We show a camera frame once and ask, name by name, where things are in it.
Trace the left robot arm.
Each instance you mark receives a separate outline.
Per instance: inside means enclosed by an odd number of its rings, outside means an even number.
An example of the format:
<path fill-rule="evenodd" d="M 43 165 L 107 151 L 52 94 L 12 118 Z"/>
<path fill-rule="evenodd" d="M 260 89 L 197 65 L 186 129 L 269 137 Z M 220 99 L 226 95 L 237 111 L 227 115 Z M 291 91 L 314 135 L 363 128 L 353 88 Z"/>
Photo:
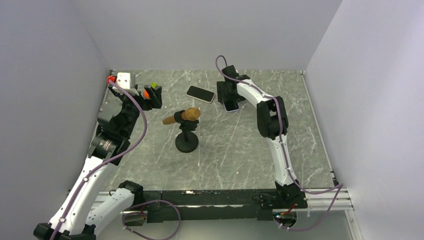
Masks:
<path fill-rule="evenodd" d="M 121 211 L 137 210 L 144 203 L 143 187 L 126 180 L 103 203 L 94 206 L 123 155 L 134 149 L 130 137 L 138 118 L 162 107 L 162 87 L 151 83 L 138 90 L 112 83 L 108 90 L 112 98 L 100 106 L 95 136 L 81 173 L 54 216 L 35 227 L 33 235 L 39 240 L 95 240 Z"/>

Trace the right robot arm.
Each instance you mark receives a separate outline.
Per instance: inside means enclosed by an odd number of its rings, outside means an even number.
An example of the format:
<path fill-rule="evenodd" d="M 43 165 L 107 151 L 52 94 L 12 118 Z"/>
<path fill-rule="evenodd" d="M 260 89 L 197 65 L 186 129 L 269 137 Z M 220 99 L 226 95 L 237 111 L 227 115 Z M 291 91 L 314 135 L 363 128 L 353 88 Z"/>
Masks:
<path fill-rule="evenodd" d="M 217 82 L 219 102 L 237 105 L 246 100 L 256 109 L 257 128 L 268 144 L 275 169 L 275 196 L 269 204 L 278 209 L 306 209 L 306 194 L 299 188 L 288 153 L 288 117 L 283 99 L 264 92 L 247 75 L 223 77 Z"/>

